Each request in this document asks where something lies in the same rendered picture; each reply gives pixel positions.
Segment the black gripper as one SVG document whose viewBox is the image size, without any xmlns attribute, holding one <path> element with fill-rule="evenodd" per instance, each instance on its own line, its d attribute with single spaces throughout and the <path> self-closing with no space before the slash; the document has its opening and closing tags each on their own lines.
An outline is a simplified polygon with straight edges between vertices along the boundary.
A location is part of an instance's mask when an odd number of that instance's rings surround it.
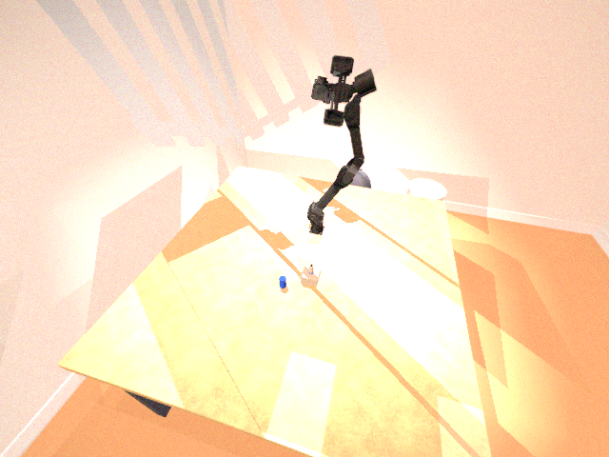
<svg viewBox="0 0 609 457">
<path fill-rule="evenodd" d="M 338 83 L 331 83 L 333 86 L 330 85 L 328 100 L 331 100 L 331 104 L 330 108 L 324 109 L 324 124 L 326 126 L 340 128 L 344 124 L 344 112 L 338 110 L 338 105 L 342 102 L 349 102 L 352 86 L 348 86 L 345 80 L 346 76 L 350 76 L 350 73 L 352 73 L 353 64 L 352 56 L 335 54 L 332 56 L 330 74 L 339 78 Z"/>
</svg>

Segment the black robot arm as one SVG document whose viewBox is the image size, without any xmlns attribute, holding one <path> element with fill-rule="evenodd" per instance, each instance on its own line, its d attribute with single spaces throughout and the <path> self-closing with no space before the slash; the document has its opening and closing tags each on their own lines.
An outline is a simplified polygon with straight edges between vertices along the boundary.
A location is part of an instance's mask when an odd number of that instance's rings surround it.
<svg viewBox="0 0 609 457">
<path fill-rule="evenodd" d="M 326 79 L 326 77 L 318 76 L 318 78 L 314 80 L 311 98 L 330 104 L 331 100 L 328 100 L 328 98 L 330 85 L 333 86 L 333 84 L 328 84 Z M 372 69 L 355 76 L 352 84 L 348 84 L 348 86 L 352 86 L 349 100 L 352 98 L 353 94 L 356 93 L 352 100 L 347 102 L 344 106 L 344 121 L 349 130 L 354 157 L 345 166 L 342 166 L 335 182 L 330 186 L 322 198 L 318 202 L 315 203 L 313 201 L 312 204 L 309 205 L 307 211 L 307 219 L 311 223 L 309 232 L 314 234 L 323 234 L 324 208 L 341 189 L 346 188 L 353 182 L 354 176 L 364 163 L 360 132 L 360 103 L 361 97 L 378 90 Z"/>
</svg>

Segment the beige square block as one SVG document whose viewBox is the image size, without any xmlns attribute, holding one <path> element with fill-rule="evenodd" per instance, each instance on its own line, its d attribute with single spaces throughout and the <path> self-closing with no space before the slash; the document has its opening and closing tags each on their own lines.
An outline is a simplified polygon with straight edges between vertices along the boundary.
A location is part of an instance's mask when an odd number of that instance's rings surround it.
<svg viewBox="0 0 609 457">
<path fill-rule="evenodd" d="M 318 284 L 318 281 L 320 278 L 320 274 L 321 274 L 321 269 L 313 267 L 313 270 L 314 270 L 313 274 L 309 274 L 309 266 L 305 265 L 304 271 L 303 271 L 303 274 L 301 277 L 302 284 L 317 287 L 317 284 Z"/>
</svg>

